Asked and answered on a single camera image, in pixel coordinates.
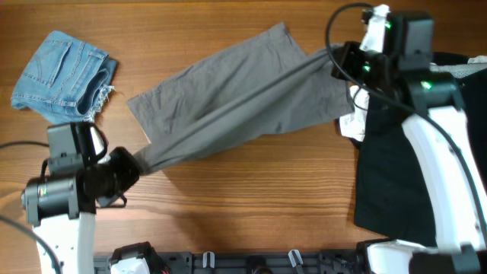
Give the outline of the grey cotton shorts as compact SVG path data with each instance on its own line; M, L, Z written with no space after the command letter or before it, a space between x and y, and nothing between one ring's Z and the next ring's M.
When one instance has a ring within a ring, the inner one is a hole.
M209 56L128 101L149 143L143 174L352 112L326 49L306 54L284 24Z

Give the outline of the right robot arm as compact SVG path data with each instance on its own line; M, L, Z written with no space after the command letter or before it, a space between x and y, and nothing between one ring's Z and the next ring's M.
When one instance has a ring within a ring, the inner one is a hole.
M364 51L347 42L331 54L333 75L393 107L421 168L435 225L435 247L405 241L364 245L368 273L484 273L486 193L467 135L460 88L433 72L430 47Z

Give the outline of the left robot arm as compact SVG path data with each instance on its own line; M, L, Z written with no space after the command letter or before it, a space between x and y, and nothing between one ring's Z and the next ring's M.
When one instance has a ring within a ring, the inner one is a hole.
M68 164L30 180L21 199L37 238L41 273L94 273L97 203L110 207L142 174L123 147L106 161Z

